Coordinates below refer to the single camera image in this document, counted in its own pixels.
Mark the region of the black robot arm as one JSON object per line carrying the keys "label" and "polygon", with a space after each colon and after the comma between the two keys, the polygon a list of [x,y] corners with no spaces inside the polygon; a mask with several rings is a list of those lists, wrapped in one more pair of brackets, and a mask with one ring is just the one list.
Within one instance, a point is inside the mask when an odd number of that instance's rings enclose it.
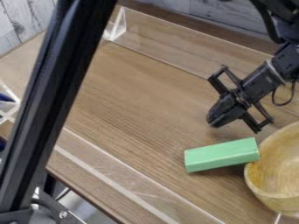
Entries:
{"label": "black robot arm", "polygon": [[[221,98],[207,122],[219,128],[242,120],[259,132],[270,119],[258,122],[249,113],[261,100],[286,83],[299,81],[299,0],[250,0],[281,45],[271,60],[237,82],[230,90],[219,77],[209,78]],[[34,192],[54,145],[71,112],[82,82],[103,39],[118,0],[59,0],[24,91],[12,135],[0,162],[0,224],[30,224]]]}

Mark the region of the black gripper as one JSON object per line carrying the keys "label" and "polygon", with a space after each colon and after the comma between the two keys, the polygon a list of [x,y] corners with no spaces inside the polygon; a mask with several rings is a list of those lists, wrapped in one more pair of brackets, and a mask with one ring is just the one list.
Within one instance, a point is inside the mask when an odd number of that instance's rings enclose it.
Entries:
{"label": "black gripper", "polygon": [[[259,102],[275,89],[271,73],[263,67],[242,80],[227,66],[222,66],[221,70],[209,78],[209,82],[219,92],[219,100],[209,112],[209,124],[213,128],[242,120],[258,133],[266,125],[274,122],[274,118]],[[263,122],[258,122],[249,113],[251,106],[255,106],[263,115]]]}

